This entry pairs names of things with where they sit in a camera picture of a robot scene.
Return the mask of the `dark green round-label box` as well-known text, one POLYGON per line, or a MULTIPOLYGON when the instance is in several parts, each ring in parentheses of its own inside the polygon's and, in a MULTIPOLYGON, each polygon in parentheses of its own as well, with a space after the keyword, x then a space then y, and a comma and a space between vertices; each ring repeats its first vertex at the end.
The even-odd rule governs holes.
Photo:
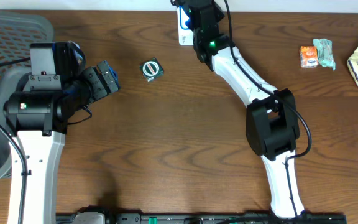
POLYGON ((148 82, 152 82, 164 74, 163 67, 155 57, 142 63, 140 71, 148 82))

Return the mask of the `orange small snack box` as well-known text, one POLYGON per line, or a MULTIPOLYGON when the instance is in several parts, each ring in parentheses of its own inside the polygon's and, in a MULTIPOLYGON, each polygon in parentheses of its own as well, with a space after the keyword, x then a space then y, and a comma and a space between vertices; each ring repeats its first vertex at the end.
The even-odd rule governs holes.
POLYGON ((319 65, 316 47, 301 46, 299 52, 301 68, 315 68, 319 65))

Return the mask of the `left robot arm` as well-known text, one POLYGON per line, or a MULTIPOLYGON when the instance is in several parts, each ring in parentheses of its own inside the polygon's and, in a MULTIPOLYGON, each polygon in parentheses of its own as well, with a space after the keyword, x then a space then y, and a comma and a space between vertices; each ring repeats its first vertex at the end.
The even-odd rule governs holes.
POLYGON ((70 118, 120 89, 103 60, 87 67, 74 42, 30 45, 31 71, 4 104, 12 176, 8 223, 55 223, 57 179, 70 118))

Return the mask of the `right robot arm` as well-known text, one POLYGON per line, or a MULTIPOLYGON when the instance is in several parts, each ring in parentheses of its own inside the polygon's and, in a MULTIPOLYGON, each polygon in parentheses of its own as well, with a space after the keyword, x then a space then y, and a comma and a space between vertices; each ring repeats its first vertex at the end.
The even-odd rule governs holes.
POLYGON ((230 18, 215 1, 174 0, 171 4, 188 16, 193 48, 200 62, 225 80, 246 108, 246 138, 265 166, 271 192, 270 208, 282 220, 301 217, 304 206, 296 183, 294 160, 302 117, 288 89, 278 90, 261 78, 243 59, 231 33, 219 22, 230 18))

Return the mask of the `teal long snack packet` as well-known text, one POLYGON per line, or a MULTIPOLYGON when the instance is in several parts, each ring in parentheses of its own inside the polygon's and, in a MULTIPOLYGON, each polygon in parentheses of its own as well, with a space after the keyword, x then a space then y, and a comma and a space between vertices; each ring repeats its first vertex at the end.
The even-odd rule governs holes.
POLYGON ((333 55, 333 43, 328 39, 313 39, 313 45, 318 52, 318 62, 322 67, 336 69, 333 55))

